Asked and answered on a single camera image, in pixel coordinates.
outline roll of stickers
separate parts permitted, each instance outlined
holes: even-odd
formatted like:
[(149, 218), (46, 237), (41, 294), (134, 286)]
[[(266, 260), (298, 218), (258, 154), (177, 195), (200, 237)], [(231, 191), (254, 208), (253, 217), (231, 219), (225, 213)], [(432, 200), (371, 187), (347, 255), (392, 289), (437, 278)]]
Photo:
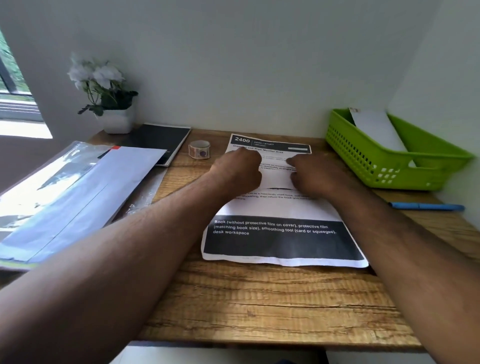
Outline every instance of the roll of stickers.
[(193, 159), (209, 159), (210, 143), (206, 140), (196, 140), (188, 144), (188, 155)]

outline wooden desk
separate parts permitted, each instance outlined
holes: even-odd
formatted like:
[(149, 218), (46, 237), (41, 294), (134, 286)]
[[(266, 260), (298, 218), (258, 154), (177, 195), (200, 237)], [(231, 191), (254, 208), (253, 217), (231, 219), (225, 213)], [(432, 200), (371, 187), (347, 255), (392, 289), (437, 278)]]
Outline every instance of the wooden desk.
[[(332, 149), (323, 139), (242, 133)], [(194, 181), (227, 148), (229, 132), (193, 130), (154, 201)], [(211, 143), (211, 158), (188, 156), (190, 141)], [(101, 132), (95, 144), (115, 143)], [(438, 202), (430, 193), (378, 190), (387, 201)], [(480, 233), (458, 213), (409, 211), (415, 221), (474, 260)], [(280, 267), (204, 261), (198, 241), (145, 323), (138, 340), (320, 345), (327, 348), (421, 350), (411, 328), (371, 269)]]

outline potted plant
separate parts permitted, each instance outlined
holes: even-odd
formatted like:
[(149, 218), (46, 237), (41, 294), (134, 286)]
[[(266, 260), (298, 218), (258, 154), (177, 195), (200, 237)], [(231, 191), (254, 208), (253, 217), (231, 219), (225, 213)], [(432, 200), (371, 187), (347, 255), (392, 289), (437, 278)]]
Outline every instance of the potted plant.
[(134, 124), (133, 98), (136, 91), (125, 88), (122, 73), (110, 62), (75, 60), (68, 72), (79, 90), (83, 90), (91, 104), (78, 113), (89, 110), (99, 117), (103, 130), (109, 134), (129, 133)]

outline green basket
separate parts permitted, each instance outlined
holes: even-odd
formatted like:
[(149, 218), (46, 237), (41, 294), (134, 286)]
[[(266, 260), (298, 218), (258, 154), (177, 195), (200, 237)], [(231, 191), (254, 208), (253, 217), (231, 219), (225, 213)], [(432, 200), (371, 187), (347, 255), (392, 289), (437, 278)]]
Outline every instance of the green basket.
[[(327, 142), (373, 188), (440, 190), (473, 154), (393, 115), (388, 118), (409, 152), (387, 149), (358, 129), (348, 109), (333, 109)], [(416, 167), (410, 167), (411, 161)]]

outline white flower pot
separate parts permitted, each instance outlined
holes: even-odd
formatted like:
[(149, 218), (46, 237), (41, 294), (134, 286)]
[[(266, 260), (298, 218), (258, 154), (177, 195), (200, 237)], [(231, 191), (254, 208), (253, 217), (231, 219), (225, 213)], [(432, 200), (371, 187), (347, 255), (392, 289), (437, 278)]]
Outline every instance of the white flower pot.
[(130, 106), (126, 110), (104, 110), (98, 119), (108, 134), (128, 134), (135, 123), (134, 107)]

